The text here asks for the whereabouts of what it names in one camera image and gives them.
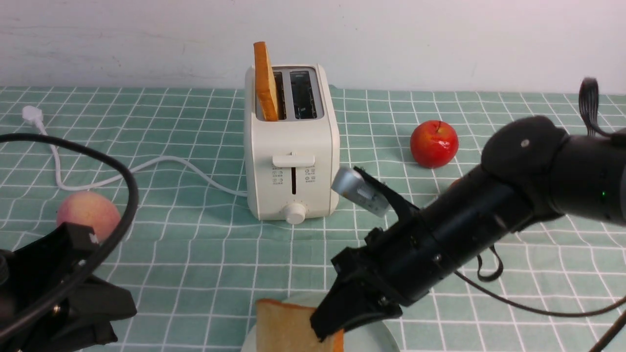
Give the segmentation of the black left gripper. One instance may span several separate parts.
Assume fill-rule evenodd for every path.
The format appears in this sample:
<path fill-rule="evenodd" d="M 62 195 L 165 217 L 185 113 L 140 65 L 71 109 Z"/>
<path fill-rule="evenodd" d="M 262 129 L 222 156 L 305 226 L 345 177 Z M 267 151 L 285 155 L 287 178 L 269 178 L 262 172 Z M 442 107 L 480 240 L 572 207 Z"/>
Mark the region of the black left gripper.
<path fill-rule="evenodd" d="M 65 283 L 100 247 L 92 228 L 62 223 L 10 253 L 10 317 Z M 12 352 L 77 352 L 117 342 L 112 322 L 137 313 L 129 290 L 89 275 L 67 298 L 10 339 Z"/>

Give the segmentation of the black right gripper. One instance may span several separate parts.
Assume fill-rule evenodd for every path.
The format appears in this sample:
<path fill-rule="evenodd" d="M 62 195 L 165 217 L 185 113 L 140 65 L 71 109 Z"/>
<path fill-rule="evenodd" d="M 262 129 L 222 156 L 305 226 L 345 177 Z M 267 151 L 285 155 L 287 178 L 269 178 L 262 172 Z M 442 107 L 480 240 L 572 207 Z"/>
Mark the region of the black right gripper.
<path fill-rule="evenodd" d="M 418 216 L 374 229 L 365 246 L 332 259 L 337 278 L 310 318 L 317 339 L 400 317 L 402 307 L 458 267 L 457 249 L 458 223 L 448 218 Z"/>

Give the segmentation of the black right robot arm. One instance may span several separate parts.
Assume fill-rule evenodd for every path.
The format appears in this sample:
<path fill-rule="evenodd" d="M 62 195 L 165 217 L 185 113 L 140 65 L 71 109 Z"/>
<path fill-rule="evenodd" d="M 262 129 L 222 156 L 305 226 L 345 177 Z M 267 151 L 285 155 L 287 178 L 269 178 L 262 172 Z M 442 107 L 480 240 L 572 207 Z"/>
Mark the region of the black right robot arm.
<path fill-rule="evenodd" d="M 570 135 L 545 116 L 492 136 L 481 162 L 420 209 L 360 167 L 342 167 L 335 189 L 371 210 L 387 202 L 398 220 L 360 248 L 332 258 L 337 272 L 311 316 L 320 341 L 410 306 L 503 236 L 565 215 L 625 225 L 625 130 Z"/>

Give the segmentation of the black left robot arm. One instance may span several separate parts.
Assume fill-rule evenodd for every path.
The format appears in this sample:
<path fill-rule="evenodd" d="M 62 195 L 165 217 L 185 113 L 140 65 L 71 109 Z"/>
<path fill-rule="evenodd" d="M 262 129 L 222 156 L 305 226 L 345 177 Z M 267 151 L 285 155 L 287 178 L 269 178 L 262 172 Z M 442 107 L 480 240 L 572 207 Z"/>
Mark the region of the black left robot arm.
<path fill-rule="evenodd" d="M 92 228 L 62 223 L 53 232 L 15 250 L 1 251 L 1 323 L 83 267 L 100 247 Z M 89 275 L 36 323 L 1 344 L 3 352 L 78 352 L 117 342 L 112 322 L 135 316 L 129 290 Z"/>

